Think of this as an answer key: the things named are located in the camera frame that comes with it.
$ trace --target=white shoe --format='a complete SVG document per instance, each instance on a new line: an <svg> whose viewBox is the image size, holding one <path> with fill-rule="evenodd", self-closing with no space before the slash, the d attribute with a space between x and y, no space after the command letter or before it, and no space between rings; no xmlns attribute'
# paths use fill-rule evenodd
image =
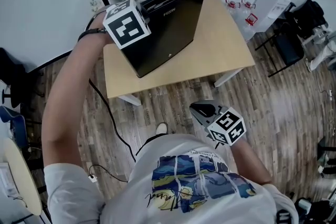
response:
<svg viewBox="0 0 336 224"><path fill-rule="evenodd" d="M156 135L167 133L168 133L168 125L165 122L160 123L156 128Z"/></svg>
<svg viewBox="0 0 336 224"><path fill-rule="evenodd" d="M308 71L311 72L311 69L310 69L310 61L308 60L308 58L306 58L304 62L305 62L305 64L306 64L307 68L308 68Z"/></svg>
<svg viewBox="0 0 336 224"><path fill-rule="evenodd" d="M319 171L320 174L322 174L323 173L323 169L324 169L324 167L320 165L317 170Z"/></svg>

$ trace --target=black bracelet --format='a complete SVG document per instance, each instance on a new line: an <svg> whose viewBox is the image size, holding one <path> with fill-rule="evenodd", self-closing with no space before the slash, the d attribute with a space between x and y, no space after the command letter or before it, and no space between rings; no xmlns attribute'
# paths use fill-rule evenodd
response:
<svg viewBox="0 0 336 224"><path fill-rule="evenodd" d="M97 34L97 33L106 34L107 31L106 31L106 29L103 29L103 28L89 29L89 30L84 31L82 34L80 34L77 41L79 41L82 37L84 37L88 34Z"/></svg>

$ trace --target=table leg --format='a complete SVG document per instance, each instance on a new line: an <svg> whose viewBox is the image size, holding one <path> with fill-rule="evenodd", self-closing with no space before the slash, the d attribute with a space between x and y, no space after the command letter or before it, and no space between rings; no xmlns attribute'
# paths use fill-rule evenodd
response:
<svg viewBox="0 0 336 224"><path fill-rule="evenodd" d="M242 70L242 68L238 68L238 69L234 69L231 71L227 71L224 73L224 75L222 75L216 82L215 82L215 87L219 87L221 86L223 83L225 83L226 81L228 81L230 78L232 78L233 76L235 76L238 72L240 72Z"/></svg>
<svg viewBox="0 0 336 224"><path fill-rule="evenodd" d="M127 95L121 95L121 96L118 96L118 98L126 101L126 102L129 102L131 104L134 104L136 106L140 106L141 105L141 101L139 98L136 98L134 95L132 94L127 94Z"/></svg>

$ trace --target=wooden floor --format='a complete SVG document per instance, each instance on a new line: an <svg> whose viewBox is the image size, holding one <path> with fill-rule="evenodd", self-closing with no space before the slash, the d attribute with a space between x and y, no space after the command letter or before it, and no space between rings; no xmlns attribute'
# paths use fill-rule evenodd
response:
<svg viewBox="0 0 336 224"><path fill-rule="evenodd" d="M320 91L332 87L336 92L336 72L328 71L323 64L317 71L309 73L302 60L268 78L273 69L267 54L263 49L254 51L265 39L265 34L258 34L248 44L256 65L242 70L219 88L214 88L213 82L220 74L135 93L143 103L139 107L118 98L109 100L118 132L134 153L155 134L155 127L163 121L168 123L170 133L196 135L212 144L201 126L192 119L188 107L198 100L216 99L223 105L232 106L244 117L247 139L281 192L287 195L294 192L295 197L313 200L327 198L335 187L336 176L324 179L319 176L316 149L323 136L327 137L329 145L336 145L333 136L335 100L329 101L327 93ZM308 58L314 57L319 49L312 44L307 48ZM271 48L270 52L280 68L281 60L275 49ZM46 98L63 62L60 60L44 69L39 89L45 92ZM102 56L92 80L106 97ZM34 98L34 120L41 120L46 98ZM115 135L108 111L92 88L88 88L84 103L78 145L86 170L91 164L100 164L115 175L130 175L134 162ZM224 146L218 149L235 170L230 149ZM106 199L125 186L101 168L94 171Z"/></svg>

